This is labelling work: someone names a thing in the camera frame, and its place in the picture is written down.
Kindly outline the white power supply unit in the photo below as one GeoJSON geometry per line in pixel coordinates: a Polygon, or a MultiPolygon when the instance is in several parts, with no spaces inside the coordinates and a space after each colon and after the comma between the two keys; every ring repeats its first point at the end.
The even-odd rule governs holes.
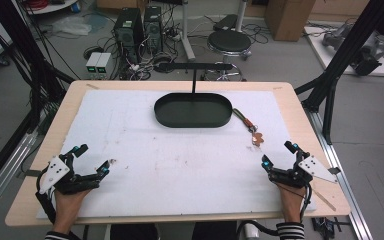
{"type": "Polygon", "coordinates": [[[100,52],[92,52],[87,63],[86,63],[86,69],[88,73],[96,73],[96,66],[101,57],[100,52]]]}
{"type": "Polygon", "coordinates": [[[96,63],[96,70],[100,78],[107,79],[113,70],[113,59],[110,53],[101,53],[98,62],[96,63]]]}

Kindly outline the large black computer tower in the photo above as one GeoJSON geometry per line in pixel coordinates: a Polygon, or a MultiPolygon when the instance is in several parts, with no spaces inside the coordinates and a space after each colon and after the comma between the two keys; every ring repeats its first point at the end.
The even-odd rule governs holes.
{"type": "Polygon", "coordinates": [[[117,41],[127,50],[130,61],[139,63],[141,61],[139,46],[144,40],[140,9],[122,8],[113,30],[117,41]]]}

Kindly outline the cardboard box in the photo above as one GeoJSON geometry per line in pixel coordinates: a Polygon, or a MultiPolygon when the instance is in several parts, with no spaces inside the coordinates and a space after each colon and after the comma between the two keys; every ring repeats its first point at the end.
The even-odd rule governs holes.
{"type": "Polygon", "coordinates": [[[296,42],[316,0],[269,0],[264,20],[275,41],[296,42]]]}

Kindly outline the thin wooden stick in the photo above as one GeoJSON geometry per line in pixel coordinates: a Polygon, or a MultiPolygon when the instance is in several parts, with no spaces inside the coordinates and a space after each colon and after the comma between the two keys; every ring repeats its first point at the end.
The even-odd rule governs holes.
{"type": "Polygon", "coordinates": [[[332,211],[336,212],[336,207],[328,200],[326,199],[321,193],[316,191],[315,189],[312,190],[313,193],[321,200],[323,201],[332,211]]]}

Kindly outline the grey robot parts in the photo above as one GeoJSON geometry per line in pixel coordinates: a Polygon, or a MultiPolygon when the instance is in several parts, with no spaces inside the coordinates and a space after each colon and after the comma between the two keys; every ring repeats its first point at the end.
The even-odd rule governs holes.
{"type": "MultiPolygon", "coordinates": [[[[342,45],[354,24],[344,23],[334,31],[326,32],[323,36],[322,45],[332,46],[335,51],[342,45]]],[[[374,32],[370,34],[363,46],[357,51],[351,60],[350,66],[359,76],[367,76],[382,63],[379,59],[384,55],[384,43],[376,38],[374,32]]]]}

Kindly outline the white board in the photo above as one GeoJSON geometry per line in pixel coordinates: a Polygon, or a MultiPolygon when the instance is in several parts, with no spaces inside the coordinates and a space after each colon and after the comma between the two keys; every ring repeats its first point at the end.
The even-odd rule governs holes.
{"type": "MultiPolygon", "coordinates": [[[[314,52],[318,56],[322,67],[326,69],[336,51],[331,46],[324,46],[322,44],[324,33],[321,28],[305,27],[304,31],[307,34],[307,39],[309,40],[314,52]]],[[[381,65],[374,69],[370,73],[370,76],[384,77],[384,58],[381,57],[379,62],[381,65]]]]}

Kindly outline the black metal frame strut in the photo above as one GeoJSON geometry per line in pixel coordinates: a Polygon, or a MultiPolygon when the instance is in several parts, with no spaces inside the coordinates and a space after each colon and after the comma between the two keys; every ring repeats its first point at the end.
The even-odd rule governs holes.
{"type": "Polygon", "coordinates": [[[383,20],[384,0],[370,0],[326,69],[314,80],[295,89],[297,95],[311,90],[301,102],[303,108],[311,113],[318,113],[320,104],[325,102],[322,136],[329,145],[332,144],[331,124],[337,83],[358,50],[383,20]]]}

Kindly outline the slim black computer tower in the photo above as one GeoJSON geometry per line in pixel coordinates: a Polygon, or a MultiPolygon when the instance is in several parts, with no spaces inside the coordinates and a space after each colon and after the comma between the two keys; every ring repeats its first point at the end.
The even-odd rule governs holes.
{"type": "Polygon", "coordinates": [[[162,19],[159,6],[147,6],[144,12],[144,31],[148,51],[157,54],[163,50],[162,19]]]}

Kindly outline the clear plastic bag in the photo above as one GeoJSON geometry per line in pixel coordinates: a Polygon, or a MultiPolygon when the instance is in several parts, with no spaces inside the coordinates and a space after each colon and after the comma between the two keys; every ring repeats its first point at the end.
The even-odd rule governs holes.
{"type": "Polygon", "coordinates": [[[55,32],[63,32],[78,36],[87,36],[92,30],[90,24],[86,24],[83,17],[70,16],[60,19],[52,24],[55,32]]]}

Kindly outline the person's right hand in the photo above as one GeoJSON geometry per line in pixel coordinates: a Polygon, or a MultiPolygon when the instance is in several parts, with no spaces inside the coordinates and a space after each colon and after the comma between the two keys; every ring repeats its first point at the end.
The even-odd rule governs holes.
{"type": "Polygon", "coordinates": [[[294,188],[281,183],[276,186],[280,192],[282,214],[286,222],[301,222],[301,204],[306,195],[305,188],[294,188]]]}

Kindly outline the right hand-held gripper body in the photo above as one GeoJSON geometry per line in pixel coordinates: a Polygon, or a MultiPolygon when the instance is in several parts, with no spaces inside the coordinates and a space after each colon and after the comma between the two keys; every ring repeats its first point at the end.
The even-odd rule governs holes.
{"type": "Polygon", "coordinates": [[[308,186],[314,177],[336,183],[337,174],[337,167],[326,168],[314,155],[301,150],[296,152],[296,161],[291,169],[275,168],[274,164],[268,161],[269,180],[294,188],[308,186]]]}

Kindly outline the person's left hand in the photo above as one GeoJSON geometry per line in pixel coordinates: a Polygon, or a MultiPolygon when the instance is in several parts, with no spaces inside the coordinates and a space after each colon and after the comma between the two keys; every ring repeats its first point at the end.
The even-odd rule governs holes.
{"type": "Polygon", "coordinates": [[[52,230],[62,234],[68,234],[77,220],[79,210],[89,190],[71,195],[55,192],[56,218],[52,230]]]}

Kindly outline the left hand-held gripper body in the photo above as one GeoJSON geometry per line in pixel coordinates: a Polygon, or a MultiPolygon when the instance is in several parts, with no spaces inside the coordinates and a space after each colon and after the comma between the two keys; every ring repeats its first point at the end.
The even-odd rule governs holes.
{"type": "Polygon", "coordinates": [[[39,181],[38,192],[45,194],[51,188],[55,188],[64,195],[71,195],[98,188],[100,181],[100,172],[85,176],[75,174],[73,167],[54,156],[46,168],[44,179],[39,181]]]}

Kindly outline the black oval tray with hanger bar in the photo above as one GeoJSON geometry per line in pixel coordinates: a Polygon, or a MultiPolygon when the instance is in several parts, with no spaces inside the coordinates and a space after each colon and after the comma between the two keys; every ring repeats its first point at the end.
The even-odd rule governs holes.
{"type": "Polygon", "coordinates": [[[185,69],[193,71],[192,90],[168,93],[154,104],[156,120],[170,128],[218,128],[227,124],[232,115],[232,104],[216,93],[196,92],[198,70],[231,70],[231,64],[161,63],[163,70],[185,69]]]}

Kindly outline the aluminium rail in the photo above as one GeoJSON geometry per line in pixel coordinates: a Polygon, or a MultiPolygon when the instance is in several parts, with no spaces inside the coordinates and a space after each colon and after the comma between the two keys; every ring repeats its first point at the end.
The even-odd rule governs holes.
{"type": "Polygon", "coordinates": [[[36,130],[24,135],[15,132],[4,145],[0,152],[0,196],[29,157],[37,136],[36,130]]]}
{"type": "Polygon", "coordinates": [[[341,166],[340,160],[336,154],[336,151],[332,145],[329,145],[327,140],[322,134],[323,121],[318,113],[311,113],[308,110],[305,111],[307,118],[312,125],[312,128],[317,136],[317,139],[321,145],[325,157],[331,167],[338,167],[341,172],[337,175],[337,179],[341,190],[344,193],[345,198],[350,206],[350,214],[348,218],[350,220],[353,231],[358,240],[373,240],[369,227],[364,219],[362,211],[358,205],[358,202],[353,194],[351,186],[348,182],[346,174],[341,166]]]}

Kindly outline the white desk leg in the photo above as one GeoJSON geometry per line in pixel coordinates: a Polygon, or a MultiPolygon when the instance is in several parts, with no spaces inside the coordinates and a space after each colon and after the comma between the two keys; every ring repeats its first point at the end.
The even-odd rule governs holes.
{"type": "Polygon", "coordinates": [[[188,38],[188,0],[181,0],[181,1],[182,1],[182,32],[180,34],[181,42],[182,42],[184,51],[186,53],[187,60],[189,62],[194,62],[196,60],[196,57],[192,49],[192,45],[190,44],[190,41],[188,38]]]}

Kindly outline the black round stool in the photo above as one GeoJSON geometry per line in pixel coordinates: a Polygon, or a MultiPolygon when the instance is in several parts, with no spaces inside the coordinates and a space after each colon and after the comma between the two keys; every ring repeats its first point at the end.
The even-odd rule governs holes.
{"type": "Polygon", "coordinates": [[[222,60],[216,62],[216,65],[225,66],[230,65],[231,69],[208,69],[201,74],[202,80],[215,80],[215,81],[230,81],[231,79],[244,82],[240,68],[229,62],[230,57],[241,57],[247,60],[250,56],[251,40],[250,38],[233,29],[236,23],[232,26],[223,26],[220,30],[215,30],[208,36],[207,46],[214,53],[222,56],[222,60]]]}

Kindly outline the white foam mat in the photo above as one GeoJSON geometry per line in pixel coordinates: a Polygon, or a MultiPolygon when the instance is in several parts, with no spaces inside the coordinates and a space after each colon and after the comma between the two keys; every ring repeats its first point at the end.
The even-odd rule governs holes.
{"type": "Polygon", "coordinates": [[[75,159],[80,175],[110,161],[108,175],[85,198],[83,217],[162,217],[277,212],[280,197],[261,166],[295,161],[290,135],[270,91],[227,91],[225,97],[257,125],[254,146],[237,118],[219,128],[168,128],[157,122],[160,91],[89,90],[62,150],[86,144],[75,159]]]}

